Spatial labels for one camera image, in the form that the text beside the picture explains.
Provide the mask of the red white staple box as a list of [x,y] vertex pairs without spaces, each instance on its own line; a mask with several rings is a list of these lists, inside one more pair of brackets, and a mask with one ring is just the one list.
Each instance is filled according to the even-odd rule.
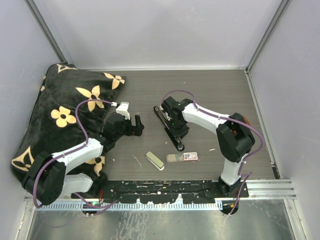
[[166,161],[168,163],[194,162],[199,161],[199,157],[197,152],[172,153],[166,155]]

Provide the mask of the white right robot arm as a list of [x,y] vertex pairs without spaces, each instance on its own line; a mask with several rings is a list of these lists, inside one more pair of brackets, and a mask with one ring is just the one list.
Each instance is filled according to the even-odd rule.
[[155,106],[153,111],[180,152],[185,149],[182,139],[189,132],[188,123],[216,134],[220,152],[224,156],[223,170],[218,179],[219,191],[223,196],[231,197],[241,179],[241,161],[256,142],[251,129],[246,126],[245,118],[239,113],[227,115],[202,108],[188,98],[176,101],[171,96],[159,107]]

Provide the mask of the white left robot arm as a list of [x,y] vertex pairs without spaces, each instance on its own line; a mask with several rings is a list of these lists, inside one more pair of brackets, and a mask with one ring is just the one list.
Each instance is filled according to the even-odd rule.
[[140,115],[136,114],[135,125],[128,112],[129,103],[111,102],[116,110],[106,120],[101,133],[94,137],[84,134],[85,141],[69,149],[39,153],[21,182],[22,187],[33,197],[36,208],[52,204],[62,194],[83,192],[88,198],[100,193],[100,185],[89,176],[69,172],[90,159],[103,156],[111,151],[123,136],[140,137],[144,130]]

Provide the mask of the black stapler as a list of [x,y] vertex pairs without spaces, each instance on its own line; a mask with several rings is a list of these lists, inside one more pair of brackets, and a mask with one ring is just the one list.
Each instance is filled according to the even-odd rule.
[[159,120],[161,121],[161,123],[164,125],[164,130],[167,133],[168,137],[170,138],[170,140],[172,141],[173,145],[175,146],[175,148],[179,151],[182,152],[185,149],[184,144],[182,143],[181,139],[179,137],[175,137],[173,135],[173,133],[171,132],[169,126],[167,125],[167,120],[165,119],[165,117],[163,116],[163,114],[161,113],[160,109],[158,106],[154,106],[153,107],[153,111],[155,113],[155,115],[159,118]]

